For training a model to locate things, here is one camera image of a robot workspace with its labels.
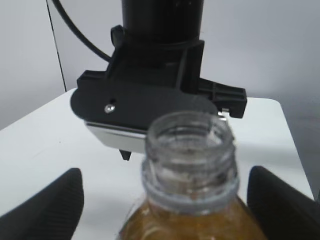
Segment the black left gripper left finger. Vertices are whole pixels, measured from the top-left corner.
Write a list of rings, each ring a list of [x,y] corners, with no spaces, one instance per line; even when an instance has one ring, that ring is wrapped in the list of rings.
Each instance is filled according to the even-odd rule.
[[[2,240],[70,240],[84,208],[82,172],[71,168],[0,217]]]

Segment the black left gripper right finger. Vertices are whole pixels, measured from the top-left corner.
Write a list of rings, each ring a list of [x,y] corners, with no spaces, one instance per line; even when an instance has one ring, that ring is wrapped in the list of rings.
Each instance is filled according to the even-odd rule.
[[[262,166],[250,170],[246,203],[269,240],[320,238],[320,204]]]

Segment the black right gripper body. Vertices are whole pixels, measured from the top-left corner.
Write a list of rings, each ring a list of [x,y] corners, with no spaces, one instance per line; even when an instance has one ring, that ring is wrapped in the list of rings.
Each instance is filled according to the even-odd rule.
[[[227,110],[242,118],[245,89],[201,78],[205,43],[138,40],[117,25],[110,31],[114,52],[104,71],[86,70],[77,80],[76,113],[82,119],[122,119],[135,105],[136,118],[179,110]]]

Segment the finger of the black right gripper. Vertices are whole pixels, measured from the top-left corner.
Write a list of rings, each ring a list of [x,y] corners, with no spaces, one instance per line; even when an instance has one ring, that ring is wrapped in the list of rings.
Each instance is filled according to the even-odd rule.
[[[121,156],[122,156],[122,159],[125,160],[125,161],[129,161],[130,160],[130,157],[131,157],[131,152],[130,151],[126,151],[126,150],[119,150]]]

